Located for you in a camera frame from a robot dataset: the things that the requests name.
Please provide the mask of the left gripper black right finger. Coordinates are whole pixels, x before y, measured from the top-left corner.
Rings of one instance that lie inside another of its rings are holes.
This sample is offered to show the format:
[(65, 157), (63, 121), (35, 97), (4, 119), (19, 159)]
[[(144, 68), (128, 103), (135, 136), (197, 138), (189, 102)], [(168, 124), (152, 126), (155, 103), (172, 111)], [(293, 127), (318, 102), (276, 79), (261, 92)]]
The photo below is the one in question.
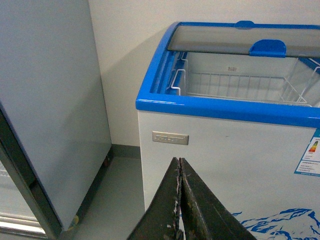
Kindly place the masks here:
[(212, 193), (188, 161), (181, 166), (180, 209), (187, 240), (255, 240)]

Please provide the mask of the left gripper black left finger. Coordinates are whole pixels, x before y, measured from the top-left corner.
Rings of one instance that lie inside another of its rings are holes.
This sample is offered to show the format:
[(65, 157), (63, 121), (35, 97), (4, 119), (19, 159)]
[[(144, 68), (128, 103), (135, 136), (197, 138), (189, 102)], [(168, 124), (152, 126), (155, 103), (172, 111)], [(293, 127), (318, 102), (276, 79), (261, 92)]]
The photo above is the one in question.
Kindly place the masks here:
[(173, 158), (142, 218), (127, 237), (129, 240), (182, 240), (180, 229), (182, 168)]

